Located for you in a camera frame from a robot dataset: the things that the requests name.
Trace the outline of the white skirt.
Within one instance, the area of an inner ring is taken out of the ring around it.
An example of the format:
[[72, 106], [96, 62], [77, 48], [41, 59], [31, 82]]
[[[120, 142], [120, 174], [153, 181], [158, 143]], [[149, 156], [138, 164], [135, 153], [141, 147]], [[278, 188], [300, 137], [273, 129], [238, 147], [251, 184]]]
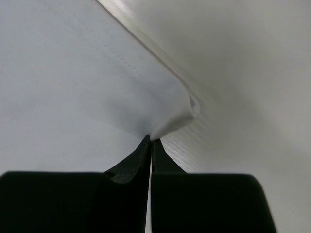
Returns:
[[105, 171], [199, 105], [93, 0], [0, 3], [0, 171]]

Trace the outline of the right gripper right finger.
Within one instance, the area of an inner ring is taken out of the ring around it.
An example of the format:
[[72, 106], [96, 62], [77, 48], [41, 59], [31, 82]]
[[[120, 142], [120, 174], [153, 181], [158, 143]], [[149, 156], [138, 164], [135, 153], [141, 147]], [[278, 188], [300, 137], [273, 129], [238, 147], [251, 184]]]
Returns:
[[258, 180], [250, 174], [186, 173], [152, 143], [151, 225], [155, 233], [274, 233]]

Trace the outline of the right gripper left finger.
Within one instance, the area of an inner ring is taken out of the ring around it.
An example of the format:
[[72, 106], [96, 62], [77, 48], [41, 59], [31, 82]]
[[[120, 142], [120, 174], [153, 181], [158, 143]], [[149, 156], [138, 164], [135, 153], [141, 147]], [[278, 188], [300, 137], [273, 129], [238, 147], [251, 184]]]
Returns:
[[142, 233], [151, 140], [105, 172], [9, 171], [0, 178], [3, 233]]

